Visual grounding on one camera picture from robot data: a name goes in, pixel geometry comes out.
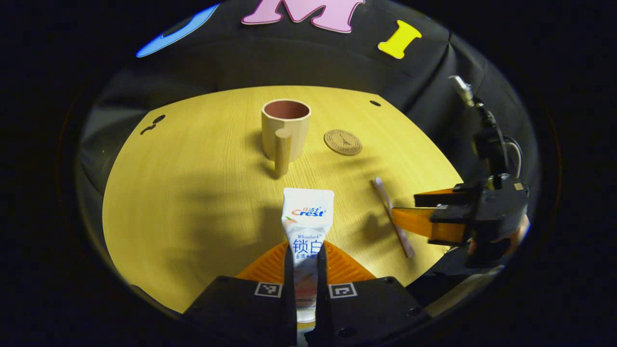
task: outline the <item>yellow table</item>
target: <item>yellow table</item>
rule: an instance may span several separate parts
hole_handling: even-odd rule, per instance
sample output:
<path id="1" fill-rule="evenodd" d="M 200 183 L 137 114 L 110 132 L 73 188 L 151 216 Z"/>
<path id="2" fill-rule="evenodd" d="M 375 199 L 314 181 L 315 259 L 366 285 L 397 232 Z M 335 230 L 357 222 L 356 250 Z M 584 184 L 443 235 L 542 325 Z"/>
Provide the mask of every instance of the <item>yellow table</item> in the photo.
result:
<path id="1" fill-rule="evenodd" d="M 306 102 L 313 115 L 303 155 L 276 179 L 262 151 L 260 110 L 281 98 Z M 362 152 L 330 150 L 323 135 L 332 129 L 356 135 Z M 448 247 L 408 232 L 416 256 L 406 258 L 371 186 L 375 176 L 395 206 L 462 181 L 433 142 L 375 94 L 264 86 L 178 101 L 148 113 L 115 161 L 103 203 L 107 248 L 128 283 L 184 312 L 217 275 L 238 274 L 285 240 L 284 187 L 330 189 L 334 225 L 326 240 L 375 276 L 407 285 Z"/>

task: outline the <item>toothbrush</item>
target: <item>toothbrush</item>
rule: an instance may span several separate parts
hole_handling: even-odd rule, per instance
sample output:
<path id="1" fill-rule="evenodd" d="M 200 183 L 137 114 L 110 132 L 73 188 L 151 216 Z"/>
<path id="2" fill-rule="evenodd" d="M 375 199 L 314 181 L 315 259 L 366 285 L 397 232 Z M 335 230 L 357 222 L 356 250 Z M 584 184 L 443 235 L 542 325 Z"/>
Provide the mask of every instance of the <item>toothbrush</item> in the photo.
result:
<path id="1" fill-rule="evenodd" d="M 383 196 L 383 198 L 386 199 L 387 206 L 388 206 L 387 213 L 390 216 L 390 220 L 392 220 L 392 209 L 394 208 L 394 206 L 392 205 L 392 201 L 390 201 L 390 198 L 386 194 L 386 190 L 384 189 L 383 183 L 381 183 L 381 178 L 375 177 L 375 180 L 371 181 L 371 183 L 373 184 L 373 187 L 375 187 L 377 190 L 381 192 L 381 195 Z M 414 257 L 416 253 L 413 251 L 412 245 L 409 243 L 409 239 L 407 238 L 407 234 L 405 233 L 405 230 L 401 229 L 396 224 L 394 224 L 394 228 L 396 228 L 396 232 L 399 235 L 400 244 L 403 246 L 405 255 L 408 258 Z"/>

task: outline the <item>beige cup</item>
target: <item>beige cup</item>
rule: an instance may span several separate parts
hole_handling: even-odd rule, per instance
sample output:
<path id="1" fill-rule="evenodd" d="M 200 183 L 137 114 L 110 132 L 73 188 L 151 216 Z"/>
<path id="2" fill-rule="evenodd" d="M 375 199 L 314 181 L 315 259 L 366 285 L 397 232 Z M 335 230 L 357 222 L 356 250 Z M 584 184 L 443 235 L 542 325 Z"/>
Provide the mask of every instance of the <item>beige cup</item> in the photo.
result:
<path id="1" fill-rule="evenodd" d="M 291 99 L 277 99 L 266 102 L 262 108 L 262 143 L 266 156 L 274 161 L 276 156 L 276 135 L 279 129 L 291 132 L 289 161 L 302 155 L 304 141 L 309 131 L 311 109 L 303 102 Z"/>

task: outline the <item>round cork coaster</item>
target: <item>round cork coaster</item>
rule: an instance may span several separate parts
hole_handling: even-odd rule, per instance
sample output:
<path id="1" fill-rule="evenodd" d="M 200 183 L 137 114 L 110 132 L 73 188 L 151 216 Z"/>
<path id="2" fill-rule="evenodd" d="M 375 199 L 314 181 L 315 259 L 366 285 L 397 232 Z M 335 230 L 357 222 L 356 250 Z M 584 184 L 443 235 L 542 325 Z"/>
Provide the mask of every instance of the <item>round cork coaster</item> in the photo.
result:
<path id="1" fill-rule="evenodd" d="M 354 134 L 344 130 L 330 130 L 323 135 L 323 140 L 334 152 L 345 156 L 354 156 L 362 151 L 362 144 Z"/>

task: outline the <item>white toothpaste tube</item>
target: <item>white toothpaste tube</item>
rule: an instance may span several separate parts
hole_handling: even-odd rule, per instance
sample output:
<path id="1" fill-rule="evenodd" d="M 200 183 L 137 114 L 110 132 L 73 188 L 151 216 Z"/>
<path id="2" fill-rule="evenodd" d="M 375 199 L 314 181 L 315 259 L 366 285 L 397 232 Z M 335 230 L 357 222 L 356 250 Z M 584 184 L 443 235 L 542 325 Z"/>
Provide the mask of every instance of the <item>white toothpaste tube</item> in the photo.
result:
<path id="1" fill-rule="evenodd" d="M 298 322 L 315 320 L 317 253 L 334 217 L 331 190 L 285 188 L 281 221 L 294 258 L 294 289 Z"/>

